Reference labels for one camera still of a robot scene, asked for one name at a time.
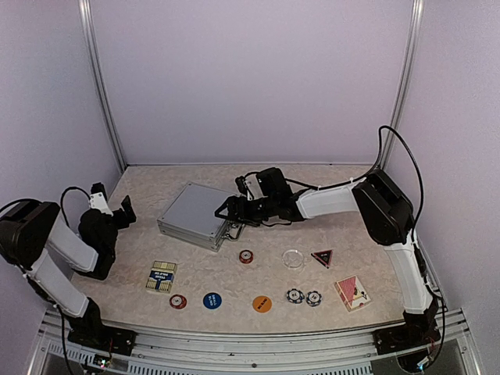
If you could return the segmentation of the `aluminium poker chip case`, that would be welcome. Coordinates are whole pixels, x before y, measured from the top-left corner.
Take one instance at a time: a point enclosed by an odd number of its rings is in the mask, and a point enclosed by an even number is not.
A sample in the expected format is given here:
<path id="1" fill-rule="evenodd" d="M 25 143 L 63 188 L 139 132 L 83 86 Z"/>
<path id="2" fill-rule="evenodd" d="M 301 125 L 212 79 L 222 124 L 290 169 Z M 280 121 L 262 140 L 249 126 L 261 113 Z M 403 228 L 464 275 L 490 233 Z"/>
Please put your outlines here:
<path id="1" fill-rule="evenodd" d="M 160 233 L 218 252 L 225 240 L 237 241 L 245 228 L 215 216 L 231 195 L 229 191 L 187 183 L 157 218 Z"/>

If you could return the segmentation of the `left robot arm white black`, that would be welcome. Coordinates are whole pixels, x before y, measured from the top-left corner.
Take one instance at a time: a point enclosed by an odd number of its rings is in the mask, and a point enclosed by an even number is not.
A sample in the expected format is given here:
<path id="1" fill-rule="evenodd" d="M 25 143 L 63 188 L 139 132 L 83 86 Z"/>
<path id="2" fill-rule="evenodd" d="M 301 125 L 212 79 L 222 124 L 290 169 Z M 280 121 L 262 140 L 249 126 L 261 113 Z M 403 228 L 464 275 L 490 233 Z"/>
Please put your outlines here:
<path id="1" fill-rule="evenodd" d="M 117 210 L 109 208 L 103 191 L 93 191 L 88 201 L 77 232 L 66 223 L 62 204 L 32 198 L 9 203 L 1 210 L 1 255 L 20 269 L 43 299 L 60 309 L 75 340 L 99 348 L 116 329 L 102 322 L 97 303 L 78 291 L 51 254 L 57 253 L 82 276 L 105 280 L 116 261 L 118 233 L 137 217 L 130 197 Z"/>

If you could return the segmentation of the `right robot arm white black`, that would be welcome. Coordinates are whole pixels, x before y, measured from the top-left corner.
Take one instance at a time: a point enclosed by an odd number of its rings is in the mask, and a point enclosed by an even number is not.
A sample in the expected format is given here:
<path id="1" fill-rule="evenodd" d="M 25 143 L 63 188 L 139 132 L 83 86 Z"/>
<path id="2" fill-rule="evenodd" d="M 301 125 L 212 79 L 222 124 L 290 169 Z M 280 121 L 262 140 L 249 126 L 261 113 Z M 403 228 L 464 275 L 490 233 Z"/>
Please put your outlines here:
<path id="1" fill-rule="evenodd" d="M 259 227 L 267 226 L 274 217 L 286 226 L 318 216 L 360 213 L 370 238 L 387 252 L 402 289 L 404 322 L 376 331 L 379 350 L 412 348 L 443 339 L 445 329 L 438 327 L 436 315 L 444 303 L 429 285 L 416 233 L 423 207 L 413 206 L 379 162 L 351 180 L 327 186 L 303 183 L 297 192 L 291 189 L 294 181 L 277 167 L 252 176 L 261 197 L 255 197 L 246 176 L 239 176 L 235 180 L 238 195 L 227 198 L 214 212 L 216 217 Z"/>

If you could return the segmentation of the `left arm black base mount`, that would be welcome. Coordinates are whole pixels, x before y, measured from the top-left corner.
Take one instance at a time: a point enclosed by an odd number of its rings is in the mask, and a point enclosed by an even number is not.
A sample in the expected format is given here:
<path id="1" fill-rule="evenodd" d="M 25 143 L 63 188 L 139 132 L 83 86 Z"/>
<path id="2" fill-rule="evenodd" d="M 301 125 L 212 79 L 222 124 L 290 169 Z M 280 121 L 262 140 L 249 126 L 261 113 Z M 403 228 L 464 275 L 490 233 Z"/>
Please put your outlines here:
<path id="1" fill-rule="evenodd" d="M 68 317 L 68 340 L 102 352 L 131 356 L 137 333 L 133 330 L 106 326 L 97 318 Z"/>

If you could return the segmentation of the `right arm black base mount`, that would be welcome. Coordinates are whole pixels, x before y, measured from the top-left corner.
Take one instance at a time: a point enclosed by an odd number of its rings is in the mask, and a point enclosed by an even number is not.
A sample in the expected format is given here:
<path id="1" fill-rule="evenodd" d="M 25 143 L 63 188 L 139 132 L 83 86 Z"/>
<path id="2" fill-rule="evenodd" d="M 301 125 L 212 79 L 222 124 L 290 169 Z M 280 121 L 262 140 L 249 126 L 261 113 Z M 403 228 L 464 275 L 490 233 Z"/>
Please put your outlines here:
<path id="1" fill-rule="evenodd" d="M 402 325 L 375 330 L 373 339 L 378 355 L 404 351 L 429 343 L 418 326 Z"/>

